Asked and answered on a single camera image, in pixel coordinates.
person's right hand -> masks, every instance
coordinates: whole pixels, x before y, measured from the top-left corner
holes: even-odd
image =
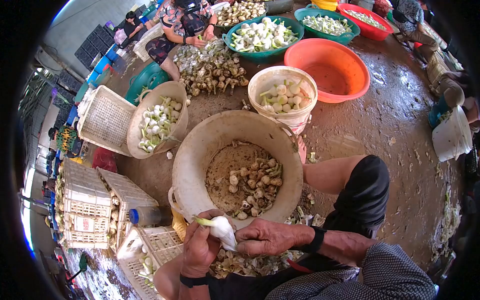
[[[197,48],[203,48],[207,45],[207,41],[198,39],[196,36],[191,36],[186,39],[187,44],[193,45]]]
[[[293,246],[312,242],[313,228],[305,225],[287,225],[256,218],[247,227],[237,230],[238,252],[249,255],[279,255]]]

watch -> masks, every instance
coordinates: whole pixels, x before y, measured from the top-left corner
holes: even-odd
[[[315,236],[310,244],[303,245],[300,247],[292,247],[291,250],[298,250],[304,253],[316,253],[324,241],[324,235],[327,232],[326,229],[317,226],[310,226],[315,230]]]
[[[188,288],[193,288],[194,286],[208,285],[209,277],[210,277],[210,274],[208,273],[205,274],[205,277],[200,277],[200,278],[190,278],[180,274],[180,282],[183,283]]]

floor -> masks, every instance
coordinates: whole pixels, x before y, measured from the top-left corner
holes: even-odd
[[[301,6],[304,4],[296,3],[294,10]],[[452,185],[453,202],[461,195],[459,163],[437,163],[427,120],[433,96],[428,91],[425,66],[392,35],[382,42],[358,36],[349,47],[367,66],[370,88],[355,100],[340,104],[317,103],[312,121],[302,133],[306,135],[308,152],[315,152],[320,160],[361,154],[383,159],[390,171],[390,198],[386,221],[377,238],[399,244],[413,261],[427,270],[431,265],[430,243],[442,219],[447,182]],[[131,76],[150,62],[135,60],[125,73],[113,75],[106,85],[124,96]],[[247,61],[241,64],[247,70],[247,78],[270,66],[256,66]],[[242,99],[248,102],[246,88],[242,87],[235,88],[233,96],[201,94],[194,97],[189,106],[188,131],[213,114],[241,109]],[[128,176],[159,203],[168,205],[173,159],[159,154],[143,160],[119,156],[117,161],[120,174]],[[313,205],[307,199],[309,193],[314,196]],[[300,204],[306,212],[325,217],[332,211],[335,199],[335,196],[321,194],[304,185]],[[128,281],[117,272],[118,268],[104,251],[90,250],[88,253],[100,258],[98,270],[103,270],[86,274],[91,278],[88,286],[95,295],[91,297],[118,299],[119,294],[123,299],[137,297],[124,289],[129,286]],[[103,284],[102,280],[105,288],[92,289],[91,284]],[[117,288],[110,288],[107,281]]]

white bucket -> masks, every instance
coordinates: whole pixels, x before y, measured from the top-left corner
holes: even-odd
[[[453,108],[452,114],[440,123],[432,133],[433,148],[438,160],[458,159],[472,150],[472,134],[467,116],[460,106]]]
[[[277,114],[266,111],[260,103],[262,102],[260,94],[268,91],[274,84],[282,84],[283,80],[295,82],[296,84],[303,79],[300,89],[310,97],[310,104],[307,107],[291,110],[286,114]],[[287,66],[275,66],[266,68],[250,80],[248,84],[248,98],[253,108],[261,116],[267,117],[275,123],[284,123],[290,127],[295,135],[299,135],[308,122],[310,112],[317,104],[318,90],[315,80],[305,71]]]

black shorts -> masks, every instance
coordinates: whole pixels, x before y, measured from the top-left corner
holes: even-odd
[[[385,219],[389,183],[387,166],[379,157],[369,155],[362,159],[338,195],[334,204],[335,210],[327,216],[323,228],[355,232],[367,238],[374,237]],[[314,272],[350,268],[317,253],[310,254],[298,264]],[[231,273],[225,279],[210,278],[210,298],[265,299],[268,293],[279,285],[305,274],[290,267],[274,275],[262,277]]]

